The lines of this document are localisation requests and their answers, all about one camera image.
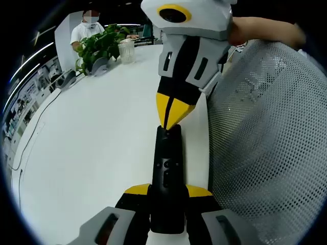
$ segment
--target black circular hole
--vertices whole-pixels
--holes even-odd
[[[163,9],[160,10],[159,15],[166,21],[169,21],[171,23],[182,23],[186,21],[186,16],[176,10],[176,9]]]

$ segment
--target face mask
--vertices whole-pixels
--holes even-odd
[[[84,19],[87,21],[87,23],[95,23],[98,22],[99,17],[85,16]]]

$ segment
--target potted plant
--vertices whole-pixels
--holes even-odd
[[[129,30],[126,27],[119,27],[116,24],[109,25],[103,33],[95,34],[89,38],[83,38],[77,52],[79,59],[76,61],[76,71],[89,75],[94,63],[105,58],[107,61],[114,57],[119,57],[118,44],[125,39],[125,34]]]

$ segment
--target person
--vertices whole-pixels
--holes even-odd
[[[77,51],[83,38],[104,32],[104,28],[98,23],[99,16],[100,13],[96,10],[83,11],[81,23],[72,31],[71,45],[74,51]]]
[[[297,51],[300,50],[327,75],[325,49],[319,43],[316,33],[303,24],[260,17],[233,17],[229,43],[237,46],[253,39],[279,41]]]

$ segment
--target white wall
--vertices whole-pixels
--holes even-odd
[[[69,69],[75,70],[78,55],[73,51],[70,42],[72,31],[81,22],[82,14],[82,11],[69,14],[55,30],[56,49],[63,72]]]

